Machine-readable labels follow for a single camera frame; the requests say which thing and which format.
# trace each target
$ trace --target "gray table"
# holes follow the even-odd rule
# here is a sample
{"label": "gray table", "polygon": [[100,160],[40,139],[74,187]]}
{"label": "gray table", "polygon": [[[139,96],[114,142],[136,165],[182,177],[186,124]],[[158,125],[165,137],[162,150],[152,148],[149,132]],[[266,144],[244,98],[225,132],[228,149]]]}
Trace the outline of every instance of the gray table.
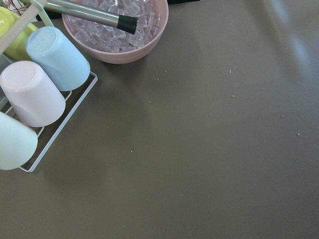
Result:
{"label": "gray table", "polygon": [[319,2],[169,10],[147,57],[85,54],[99,81],[35,172],[0,172],[1,239],[319,237]]}

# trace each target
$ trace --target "black plastic tip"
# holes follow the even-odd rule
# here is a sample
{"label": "black plastic tip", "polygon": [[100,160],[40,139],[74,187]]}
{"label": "black plastic tip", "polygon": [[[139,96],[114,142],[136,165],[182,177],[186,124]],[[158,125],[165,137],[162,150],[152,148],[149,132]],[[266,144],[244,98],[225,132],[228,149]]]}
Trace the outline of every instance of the black plastic tip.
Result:
{"label": "black plastic tip", "polygon": [[138,23],[137,17],[120,15],[117,28],[134,35],[136,31],[137,23]]}

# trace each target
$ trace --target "bowl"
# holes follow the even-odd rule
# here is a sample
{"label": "bowl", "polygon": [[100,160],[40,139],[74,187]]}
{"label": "bowl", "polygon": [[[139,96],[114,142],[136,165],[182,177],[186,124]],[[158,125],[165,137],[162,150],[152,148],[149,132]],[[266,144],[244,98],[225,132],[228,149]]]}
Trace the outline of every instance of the bowl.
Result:
{"label": "bowl", "polygon": [[119,52],[119,53],[110,53],[110,52],[104,52],[99,51],[96,49],[93,49],[89,46],[86,46],[82,42],[80,42],[78,39],[75,38],[74,34],[76,32],[76,27],[73,25],[71,20],[68,18],[67,15],[62,15],[62,20],[64,23],[64,26],[70,36],[79,44],[79,46],[86,51],[89,55],[93,56],[94,58],[97,58],[101,61],[112,63],[112,64],[126,64],[130,62],[137,61],[141,59],[142,57],[146,56],[158,43],[160,40],[160,37],[166,27],[167,21],[168,21],[168,4],[167,0],[151,0],[154,4],[154,10],[155,12],[161,13],[161,23],[159,26],[159,32],[157,36],[150,41],[145,46],[138,48],[136,50],[128,51],[128,52]]}

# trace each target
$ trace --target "bowl of ice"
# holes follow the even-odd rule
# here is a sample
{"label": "bowl of ice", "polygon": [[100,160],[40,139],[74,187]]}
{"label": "bowl of ice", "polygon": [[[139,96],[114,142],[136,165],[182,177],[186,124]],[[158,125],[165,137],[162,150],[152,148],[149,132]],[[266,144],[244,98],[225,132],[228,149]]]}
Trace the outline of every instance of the bowl of ice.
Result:
{"label": "bowl of ice", "polygon": [[138,18],[134,35],[99,23],[62,15],[71,37],[91,56],[125,64],[146,56],[158,43],[168,20],[167,0],[73,0],[119,15]]}

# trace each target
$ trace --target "white metal rack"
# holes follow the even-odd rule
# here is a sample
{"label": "white metal rack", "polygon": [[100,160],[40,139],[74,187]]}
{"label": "white metal rack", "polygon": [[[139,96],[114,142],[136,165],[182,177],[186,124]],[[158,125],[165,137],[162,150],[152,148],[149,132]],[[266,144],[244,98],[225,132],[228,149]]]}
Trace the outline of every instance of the white metal rack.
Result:
{"label": "white metal rack", "polygon": [[[40,15],[44,24],[47,26],[53,26],[50,18],[45,13],[43,7],[46,5],[46,0],[31,0],[31,6],[24,12],[24,14],[13,24],[8,32],[0,38],[0,55],[10,46],[15,38],[25,29],[25,27],[36,17]],[[56,137],[59,135],[63,127],[71,118],[73,113],[79,107],[81,102],[90,92],[92,87],[97,82],[98,78],[96,74],[90,72],[90,75],[86,82],[79,88],[69,91],[61,92],[66,101],[66,107],[63,115],[54,123],[39,128],[33,128],[38,135],[38,146],[31,157],[31,159],[22,165],[20,169],[26,172],[33,172],[40,160],[43,158],[49,147],[52,145]],[[0,111],[19,120],[12,106],[5,96],[0,95]]]}

